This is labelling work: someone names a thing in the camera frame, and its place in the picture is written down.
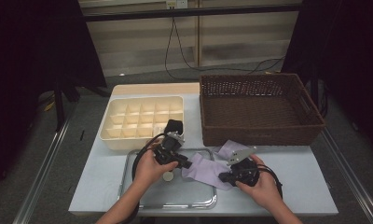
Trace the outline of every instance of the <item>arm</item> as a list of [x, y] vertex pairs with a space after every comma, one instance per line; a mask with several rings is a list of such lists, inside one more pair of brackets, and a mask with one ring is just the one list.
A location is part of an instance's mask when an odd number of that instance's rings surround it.
[[[256, 155], [251, 155], [251, 159], [257, 164], [265, 164]], [[302, 223], [284, 203], [270, 174], [261, 172], [259, 180], [254, 187], [239, 181], [236, 184], [242, 191], [250, 195], [257, 204], [268, 210], [280, 224]]]
[[136, 176], [122, 197], [97, 221], [101, 223], [119, 223], [134, 210], [148, 188], [165, 172], [173, 170], [178, 162], [159, 165], [152, 150], [148, 150], [137, 165]]

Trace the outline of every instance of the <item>beige organizer tray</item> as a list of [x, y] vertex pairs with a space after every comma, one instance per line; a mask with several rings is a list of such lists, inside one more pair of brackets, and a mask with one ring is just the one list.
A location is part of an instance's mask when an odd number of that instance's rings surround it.
[[181, 96], [115, 99], [107, 106], [100, 138], [113, 150], [141, 149], [163, 133], [169, 119], [184, 122]]

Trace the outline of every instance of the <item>brown woven basket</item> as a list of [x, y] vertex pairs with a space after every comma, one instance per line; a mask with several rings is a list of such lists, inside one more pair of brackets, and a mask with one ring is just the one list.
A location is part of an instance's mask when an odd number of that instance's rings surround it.
[[200, 77], [203, 144], [308, 146], [325, 122], [295, 74]]

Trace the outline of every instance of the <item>black electronic device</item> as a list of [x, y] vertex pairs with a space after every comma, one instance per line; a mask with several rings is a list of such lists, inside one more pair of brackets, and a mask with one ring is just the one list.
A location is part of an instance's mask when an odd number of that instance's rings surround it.
[[180, 137], [178, 133], [168, 133], [161, 142], [154, 148], [155, 159], [159, 164], [167, 164], [172, 161], [178, 161], [175, 168], [187, 168], [192, 165], [192, 162], [187, 160], [187, 157], [176, 153], [175, 151], [181, 147]]
[[273, 176], [277, 190], [280, 196], [283, 197], [282, 183], [280, 183], [279, 178], [276, 174], [267, 166], [263, 164], [256, 164], [256, 162], [250, 160], [249, 158], [241, 159], [230, 166], [230, 171], [219, 174], [218, 178], [222, 182], [228, 182], [233, 187], [236, 187], [236, 181], [240, 181], [250, 187], [254, 187], [259, 180], [260, 172], [267, 172]]
[[245, 158], [239, 163], [230, 166], [228, 173], [219, 174], [219, 179], [222, 182], [228, 182], [233, 187], [236, 187], [236, 181], [240, 181], [250, 187], [256, 185], [259, 179], [259, 171], [254, 161]]

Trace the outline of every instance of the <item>stainless steel tray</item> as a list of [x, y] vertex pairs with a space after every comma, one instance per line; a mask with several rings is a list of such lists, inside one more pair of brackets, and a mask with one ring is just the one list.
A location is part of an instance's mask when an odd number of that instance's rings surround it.
[[[125, 172], [119, 196], [131, 185], [131, 169], [139, 150], [128, 154]], [[191, 158], [200, 153], [204, 159], [213, 161], [213, 154], [207, 148], [180, 149], [178, 153]], [[173, 170], [174, 178], [170, 182], [162, 178], [153, 184], [140, 200], [140, 208], [194, 209], [211, 208], [216, 202], [216, 189], [191, 178], [183, 178], [180, 169]]]

